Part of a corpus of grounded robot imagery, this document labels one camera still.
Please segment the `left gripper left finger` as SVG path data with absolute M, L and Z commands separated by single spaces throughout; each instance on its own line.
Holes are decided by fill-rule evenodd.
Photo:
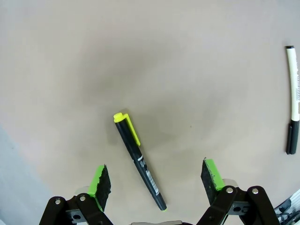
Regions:
M 105 215 L 105 206 L 111 193 L 111 182 L 106 165 L 96 169 L 87 192 L 80 192 L 71 199 L 54 196 L 49 199 L 41 217 L 41 225 L 111 225 Z

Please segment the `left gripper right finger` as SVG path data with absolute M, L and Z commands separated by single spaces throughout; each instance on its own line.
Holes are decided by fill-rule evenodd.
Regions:
M 272 204 L 261 186 L 247 191 L 227 185 L 212 159 L 202 162 L 201 179 L 210 203 L 199 225 L 223 225 L 229 215 L 238 216 L 245 225 L 280 224 Z

